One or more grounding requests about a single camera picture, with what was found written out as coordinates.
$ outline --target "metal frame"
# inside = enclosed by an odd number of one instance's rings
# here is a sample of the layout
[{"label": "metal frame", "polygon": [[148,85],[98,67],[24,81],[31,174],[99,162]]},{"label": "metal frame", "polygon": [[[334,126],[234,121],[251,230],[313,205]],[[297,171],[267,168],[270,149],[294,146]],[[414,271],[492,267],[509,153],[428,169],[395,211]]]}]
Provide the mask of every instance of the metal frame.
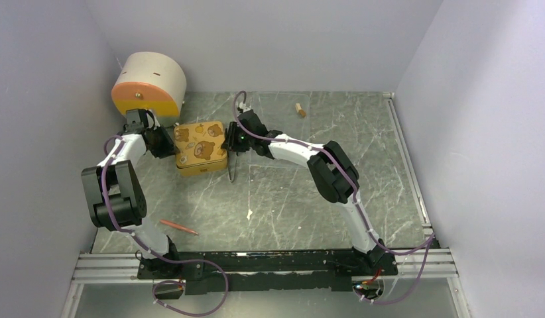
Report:
[{"label": "metal frame", "polygon": [[[417,177],[393,105],[393,94],[384,93],[383,97],[394,126],[394,133],[398,140],[398,147],[402,155],[403,164],[408,172],[407,175],[412,194],[416,198],[415,204],[423,226],[423,233],[425,237],[428,237],[433,233],[432,225],[425,208]],[[409,256],[396,256],[396,265],[399,274],[397,276],[382,276],[380,279],[415,279],[420,269],[423,255],[424,251],[420,250]],[[75,317],[83,288],[86,284],[155,284],[161,281],[138,280],[138,267],[139,260],[134,254],[81,254],[76,264],[76,269],[72,277],[70,290],[68,291],[68,297],[66,298],[61,317]],[[354,276],[352,277],[352,280],[354,282],[359,282],[371,278],[372,277],[370,276]],[[448,248],[432,249],[429,251],[427,263],[421,278],[445,278],[448,281],[457,316],[460,318],[471,317],[471,312],[460,284],[456,265]]]}]

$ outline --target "black mounting base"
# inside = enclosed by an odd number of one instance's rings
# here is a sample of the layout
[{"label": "black mounting base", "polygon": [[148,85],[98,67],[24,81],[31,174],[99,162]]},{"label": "black mounting base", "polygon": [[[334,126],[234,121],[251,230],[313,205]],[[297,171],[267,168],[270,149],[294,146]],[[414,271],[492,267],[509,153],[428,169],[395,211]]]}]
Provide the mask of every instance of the black mounting base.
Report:
[{"label": "black mounting base", "polygon": [[[269,250],[264,252],[179,252],[181,260],[204,259],[220,265],[229,279],[231,292],[260,290],[306,290],[331,288],[352,290],[353,276],[398,274],[395,257],[376,247],[368,254],[353,248],[327,250]],[[163,279],[144,268],[138,279]],[[173,278],[186,281],[186,295],[222,292],[222,275],[204,263],[184,264]]]}]

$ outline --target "bear print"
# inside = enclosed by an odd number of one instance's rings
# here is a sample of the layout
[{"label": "bear print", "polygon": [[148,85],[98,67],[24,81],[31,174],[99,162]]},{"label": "bear print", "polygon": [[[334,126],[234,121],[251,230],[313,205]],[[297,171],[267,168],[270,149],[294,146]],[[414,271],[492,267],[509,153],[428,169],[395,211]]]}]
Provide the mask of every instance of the bear print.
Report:
[{"label": "bear print", "polygon": [[175,129],[175,140],[188,142],[188,129]]},{"label": "bear print", "polygon": [[208,127],[208,134],[212,137],[217,137],[221,134],[223,134],[223,131],[221,131],[218,124],[214,124],[210,127]]},{"label": "bear print", "polygon": [[199,159],[210,160],[210,155],[214,152],[213,142],[201,141],[194,147],[194,156]]}]

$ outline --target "gray wall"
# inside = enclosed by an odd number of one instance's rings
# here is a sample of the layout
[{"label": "gray wall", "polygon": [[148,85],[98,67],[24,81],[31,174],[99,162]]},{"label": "gray wall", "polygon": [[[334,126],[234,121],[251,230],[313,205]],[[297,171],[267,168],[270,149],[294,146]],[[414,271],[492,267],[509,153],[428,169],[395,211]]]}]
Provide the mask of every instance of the gray wall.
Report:
[{"label": "gray wall", "polygon": [[154,50],[189,91],[394,91],[442,0],[87,0],[118,59]]},{"label": "gray wall", "polygon": [[58,317],[92,242],[80,181],[121,126],[83,1],[0,1],[0,317]]},{"label": "gray wall", "polygon": [[545,317],[545,0],[444,1],[396,91],[475,317]]}]

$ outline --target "gray marble tabletop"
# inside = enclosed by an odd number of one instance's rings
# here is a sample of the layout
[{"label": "gray marble tabletop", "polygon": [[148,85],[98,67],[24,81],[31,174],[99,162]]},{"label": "gray marble tabletop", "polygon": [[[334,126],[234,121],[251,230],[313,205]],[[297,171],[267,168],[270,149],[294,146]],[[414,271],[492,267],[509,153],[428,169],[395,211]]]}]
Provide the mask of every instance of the gray marble tabletop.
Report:
[{"label": "gray marble tabletop", "polygon": [[[421,220],[382,94],[305,94],[310,96],[310,141],[341,144],[359,172],[363,202],[386,245],[420,244]],[[180,122],[222,121],[227,126],[233,120],[232,99],[233,93],[187,93]],[[231,184],[227,170],[183,178],[174,158],[146,154],[135,170],[148,217],[181,251],[351,246],[339,209],[320,196],[306,169],[250,166],[248,157],[240,155],[237,179]],[[200,235],[177,231],[159,219]],[[106,229],[99,229],[93,245],[94,253],[134,251],[123,235]]]}]

